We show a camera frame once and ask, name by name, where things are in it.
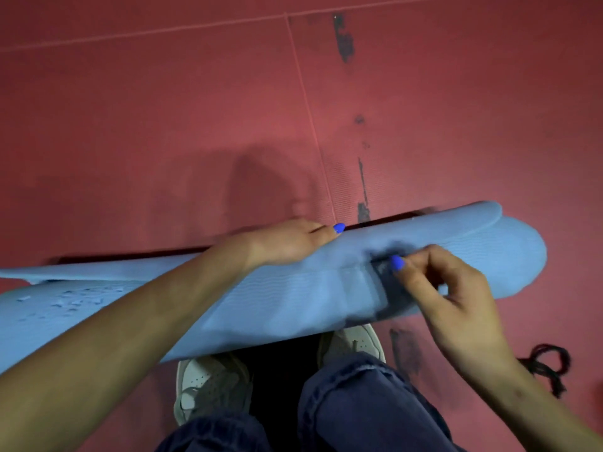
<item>left hand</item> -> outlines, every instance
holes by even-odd
[[[247,233],[252,243],[254,265],[287,265],[311,255],[343,231],[306,219],[293,219]]]

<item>black cable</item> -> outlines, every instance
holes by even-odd
[[[557,354],[559,354],[561,368],[557,371],[538,361],[538,358],[547,352],[557,352]],[[561,398],[562,393],[567,391],[561,378],[562,375],[569,371],[569,368],[572,365],[572,359],[567,349],[554,346],[553,344],[538,344],[538,346],[532,349],[532,353],[528,358],[518,358],[517,360],[519,360],[532,375],[538,374],[548,378],[551,384],[551,393],[556,398]]]

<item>fingernail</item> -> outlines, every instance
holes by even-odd
[[[345,224],[344,223],[336,223],[335,225],[333,225],[333,229],[335,230],[335,232],[337,234],[340,234],[343,229],[345,228]]]
[[[389,258],[389,263],[391,264],[393,271],[400,271],[404,268],[404,259],[401,256],[391,256]]]

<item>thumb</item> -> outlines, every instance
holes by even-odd
[[[337,238],[344,228],[345,225],[342,223],[337,223],[334,227],[325,225],[311,232],[309,236],[316,249],[318,249]]]
[[[426,318],[432,319],[442,309],[450,306],[448,300],[440,295],[425,274],[411,261],[400,256],[391,256],[389,261],[394,275],[415,299]]]

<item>forearm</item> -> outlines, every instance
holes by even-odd
[[[603,441],[514,359],[480,364],[465,379],[527,451],[590,452]]]
[[[107,306],[5,372],[0,449],[76,447],[255,266],[244,237],[230,239]]]

